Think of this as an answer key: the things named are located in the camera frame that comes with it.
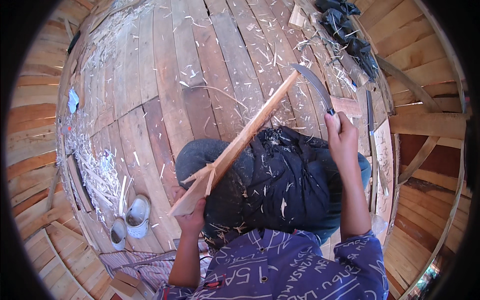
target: person's left hand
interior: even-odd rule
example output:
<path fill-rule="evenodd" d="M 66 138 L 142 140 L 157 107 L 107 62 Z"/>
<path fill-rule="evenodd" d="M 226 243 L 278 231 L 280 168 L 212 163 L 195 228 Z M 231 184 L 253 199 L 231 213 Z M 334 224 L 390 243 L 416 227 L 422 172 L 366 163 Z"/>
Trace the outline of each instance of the person's left hand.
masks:
<path fill-rule="evenodd" d="M 180 186 L 172 187 L 172 194 L 174 201 L 176 202 L 180 199 L 187 191 Z M 204 220 L 204 210 L 205 210 L 206 201 L 204 198 L 198 200 L 197 205 L 193 212 L 189 215 L 175 216 L 177 222 L 180 225 L 182 235 L 192 235 L 195 238 L 198 238 L 198 235 L 202 231 L 205 220 Z"/>

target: gray crocs shoe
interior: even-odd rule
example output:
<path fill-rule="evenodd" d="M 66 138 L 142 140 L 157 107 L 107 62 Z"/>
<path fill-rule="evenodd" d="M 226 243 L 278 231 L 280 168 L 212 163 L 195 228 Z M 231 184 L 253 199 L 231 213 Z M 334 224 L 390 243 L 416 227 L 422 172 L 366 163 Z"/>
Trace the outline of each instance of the gray crocs shoe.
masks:
<path fill-rule="evenodd" d="M 148 231 L 149 216 L 150 201 L 143 195 L 137 195 L 125 214 L 128 234 L 136 239 L 143 238 Z"/>
<path fill-rule="evenodd" d="M 127 227 L 123 219 L 116 219 L 110 228 L 110 241 L 117 251 L 125 248 L 125 239 L 127 238 Z"/>

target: curved blade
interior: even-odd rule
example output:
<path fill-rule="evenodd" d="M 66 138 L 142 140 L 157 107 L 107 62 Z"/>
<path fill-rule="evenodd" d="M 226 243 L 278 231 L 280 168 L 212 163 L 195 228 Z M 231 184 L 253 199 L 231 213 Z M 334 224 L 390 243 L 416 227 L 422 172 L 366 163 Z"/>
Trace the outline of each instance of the curved blade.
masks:
<path fill-rule="evenodd" d="M 293 63 L 291 64 L 291 66 L 294 67 L 297 71 L 299 71 L 303 76 L 305 76 L 305 78 L 307 78 L 308 81 L 310 81 L 313 87 L 315 87 L 317 92 L 320 94 L 320 97 L 322 97 L 322 100 L 325 102 L 325 105 L 327 106 L 326 110 L 328 111 L 333 109 L 332 99 L 330 98 L 330 94 L 328 93 L 327 89 L 325 88 L 323 83 L 320 81 L 320 79 L 318 79 L 317 75 L 315 75 L 315 73 L 310 71 L 310 69 L 308 69 L 307 67 L 299 65 L 297 63 Z"/>

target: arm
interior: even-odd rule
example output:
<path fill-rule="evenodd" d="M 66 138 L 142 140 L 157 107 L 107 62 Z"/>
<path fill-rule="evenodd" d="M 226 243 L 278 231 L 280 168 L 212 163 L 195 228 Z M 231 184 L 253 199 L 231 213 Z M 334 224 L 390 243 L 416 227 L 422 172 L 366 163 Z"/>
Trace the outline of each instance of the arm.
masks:
<path fill-rule="evenodd" d="M 342 241 L 362 235 L 372 229 L 367 201 L 358 164 L 358 129 L 339 112 L 342 132 L 337 133 L 331 115 L 325 115 L 328 129 L 328 147 L 343 182 L 340 234 Z"/>
<path fill-rule="evenodd" d="M 181 187 L 172 188 L 174 198 L 185 194 Z M 200 258 L 198 254 L 198 235 L 204 227 L 205 199 L 197 202 L 190 215 L 176 216 L 180 228 L 180 244 L 168 277 L 168 284 L 180 287 L 197 288 L 200 283 Z"/>

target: machete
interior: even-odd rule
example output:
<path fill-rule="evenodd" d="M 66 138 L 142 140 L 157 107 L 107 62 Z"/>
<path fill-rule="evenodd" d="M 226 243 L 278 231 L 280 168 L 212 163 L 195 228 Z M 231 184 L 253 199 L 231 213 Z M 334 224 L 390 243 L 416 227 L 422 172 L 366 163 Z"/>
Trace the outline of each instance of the machete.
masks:
<path fill-rule="evenodd" d="M 315 73 L 310 71 L 310 69 L 308 69 L 307 67 L 299 65 L 297 63 L 293 63 L 291 64 L 291 66 L 294 67 L 298 72 L 300 72 L 300 74 L 302 74 L 305 78 L 307 78 L 308 81 L 310 81 L 313 87 L 320 94 L 320 97 L 322 98 L 322 100 L 326 105 L 327 113 L 329 113 L 333 117 L 333 120 L 335 122 L 336 132 L 340 133 L 342 131 L 340 118 L 338 117 L 338 114 L 335 113 L 335 110 L 332 105 L 332 99 L 330 98 L 330 94 L 328 93 L 323 83 L 320 81 L 320 79 L 318 79 L 317 75 L 315 75 Z"/>

